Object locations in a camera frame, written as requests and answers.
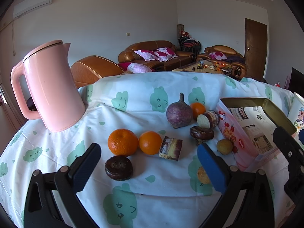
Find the orange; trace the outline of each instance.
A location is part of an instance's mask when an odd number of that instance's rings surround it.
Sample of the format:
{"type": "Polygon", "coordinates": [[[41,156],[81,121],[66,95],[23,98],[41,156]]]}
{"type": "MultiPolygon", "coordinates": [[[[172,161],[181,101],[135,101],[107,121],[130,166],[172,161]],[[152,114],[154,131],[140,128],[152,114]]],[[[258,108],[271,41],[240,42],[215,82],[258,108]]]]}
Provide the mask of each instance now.
{"type": "Polygon", "coordinates": [[[162,142],[161,136],[154,131],[147,131],[139,137],[139,147],[148,155],[157,154],[162,142]]]}
{"type": "Polygon", "coordinates": [[[108,138],[108,147],[115,155],[123,155],[127,157],[136,152],[138,147],[138,138],[128,129],[116,129],[108,138]]]}
{"type": "Polygon", "coordinates": [[[196,120],[196,118],[198,117],[198,115],[200,114],[204,114],[206,112],[206,108],[203,104],[199,103],[199,102],[195,102],[192,103],[190,105],[190,107],[192,108],[193,111],[193,118],[196,120]]]}

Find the kettle handle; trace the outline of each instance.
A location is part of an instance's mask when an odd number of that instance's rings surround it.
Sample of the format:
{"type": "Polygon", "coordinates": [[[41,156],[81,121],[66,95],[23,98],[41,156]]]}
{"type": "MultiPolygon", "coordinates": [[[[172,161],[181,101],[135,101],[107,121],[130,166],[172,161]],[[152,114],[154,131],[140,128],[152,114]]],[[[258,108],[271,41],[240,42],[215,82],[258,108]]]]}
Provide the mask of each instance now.
{"type": "Polygon", "coordinates": [[[41,119],[40,114],[38,111],[31,111],[26,104],[26,101],[24,99],[19,78],[21,75],[25,75],[24,70],[24,64],[23,62],[19,62],[16,66],[13,67],[12,73],[11,73],[11,83],[13,87],[14,94],[16,96],[16,100],[18,102],[18,105],[20,107],[20,110],[24,117],[26,117],[29,120],[35,120],[35,119],[41,119]]]}

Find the screw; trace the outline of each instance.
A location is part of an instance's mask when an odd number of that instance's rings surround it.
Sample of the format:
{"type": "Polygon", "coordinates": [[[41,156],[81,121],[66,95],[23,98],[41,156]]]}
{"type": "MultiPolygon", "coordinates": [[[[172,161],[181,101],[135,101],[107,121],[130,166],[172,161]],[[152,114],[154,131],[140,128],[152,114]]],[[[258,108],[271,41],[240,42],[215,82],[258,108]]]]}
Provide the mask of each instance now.
{"type": "Polygon", "coordinates": [[[67,172],[68,169],[69,169],[69,167],[65,165],[65,166],[60,168],[60,171],[61,172],[67,172]]]}
{"type": "Polygon", "coordinates": [[[259,172],[259,174],[260,174],[261,176],[264,176],[264,175],[265,175],[265,171],[263,171],[262,169],[259,169],[258,172],[259,172]]]}
{"type": "Polygon", "coordinates": [[[35,170],[35,171],[33,172],[33,175],[34,175],[34,176],[37,176],[37,175],[39,175],[39,173],[40,173],[40,170],[35,170]]]}
{"type": "Polygon", "coordinates": [[[230,169],[231,171],[233,171],[233,172],[236,172],[236,171],[239,170],[239,169],[238,169],[236,166],[234,166],[234,165],[231,165],[231,166],[229,167],[229,169],[230,169]]]}

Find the pink electric kettle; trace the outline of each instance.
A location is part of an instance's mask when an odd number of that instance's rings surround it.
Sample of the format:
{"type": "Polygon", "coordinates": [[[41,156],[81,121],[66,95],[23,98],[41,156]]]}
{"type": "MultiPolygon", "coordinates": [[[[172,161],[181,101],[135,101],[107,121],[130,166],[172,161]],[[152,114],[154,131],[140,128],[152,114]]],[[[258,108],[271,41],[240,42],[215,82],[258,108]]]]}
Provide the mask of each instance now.
{"type": "Polygon", "coordinates": [[[13,67],[11,82],[22,114],[30,120],[42,119],[52,132],[73,126],[85,113],[85,105],[74,83],[67,61],[70,43],[45,43],[13,67]],[[19,77],[25,79],[37,111],[30,111],[22,94],[19,77]]]}

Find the kettle spout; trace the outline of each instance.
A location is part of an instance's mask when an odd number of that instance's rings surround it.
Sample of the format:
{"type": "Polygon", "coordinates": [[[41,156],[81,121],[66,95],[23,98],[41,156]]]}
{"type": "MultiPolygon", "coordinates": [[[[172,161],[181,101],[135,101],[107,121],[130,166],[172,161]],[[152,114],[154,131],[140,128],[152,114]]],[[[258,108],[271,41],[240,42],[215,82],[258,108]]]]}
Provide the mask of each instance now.
{"type": "Polygon", "coordinates": [[[65,44],[63,44],[63,47],[64,47],[66,55],[69,53],[70,45],[71,45],[71,43],[65,43],[65,44]]]}

